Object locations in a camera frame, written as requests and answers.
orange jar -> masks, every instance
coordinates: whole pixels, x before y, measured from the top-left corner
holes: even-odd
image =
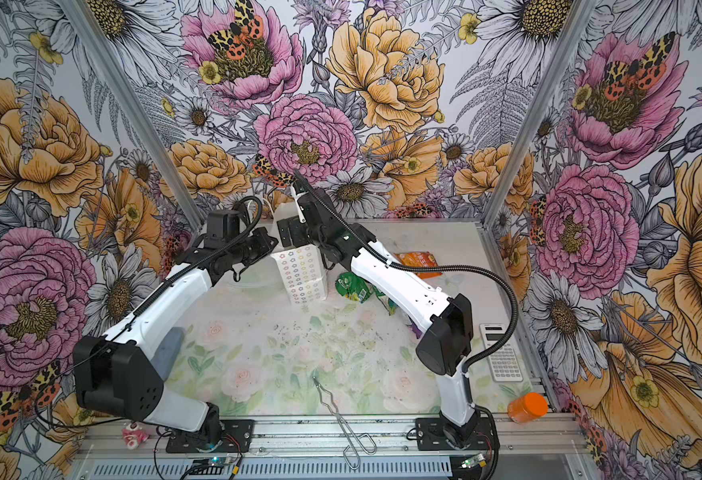
[[[548,402],[539,393],[531,392],[508,404],[508,416],[516,423],[537,420],[548,413]]]

black mounting plate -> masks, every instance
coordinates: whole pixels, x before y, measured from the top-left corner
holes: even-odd
[[[220,420],[222,425],[223,435],[229,435],[239,443],[242,453],[250,451],[250,442],[252,441],[252,428],[255,425],[254,420]],[[208,446],[203,446],[199,443],[194,443],[183,436],[171,436],[166,443],[167,453],[237,453],[236,444],[230,440],[223,439],[221,444],[214,450],[207,450]]]
[[[418,450],[432,452],[434,450],[455,450],[444,436],[444,420],[442,418],[416,418],[414,420],[415,435],[418,437]],[[466,441],[463,450],[489,450],[487,438],[490,438],[490,419],[480,417],[474,431]]]

blue gray object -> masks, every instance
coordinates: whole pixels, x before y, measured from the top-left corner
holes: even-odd
[[[183,329],[178,326],[172,327],[156,349],[154,358],[151,359],[151,365],[164,381],[170,376],[172,365],[175,364],[177,354],[180,353],[180,347],[183,345],[183,338],[185,338]]]

slotted metal panel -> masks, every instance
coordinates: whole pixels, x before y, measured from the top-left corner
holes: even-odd
[[[177,480],[191,466],[189,459],[159,460],[165,480]],[[231,467],[210,467],[188,480],[228,478]],[[449,457],[366,457],[353,471],[342,458],[245,458],[239,480],[266,478],[447,478],[452,475]],[[98,460],[88,480],[160,480],[151,460]]]

orange snack bag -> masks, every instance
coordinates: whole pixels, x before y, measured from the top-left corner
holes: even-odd
[[[406,266],[438,266],[436,259],[431,252],[406,252],[403,254],[394,254],[402,264]],[[433,278],[441,275],[442,272],[433,272],[428,274],[416,274],[420,278]]]

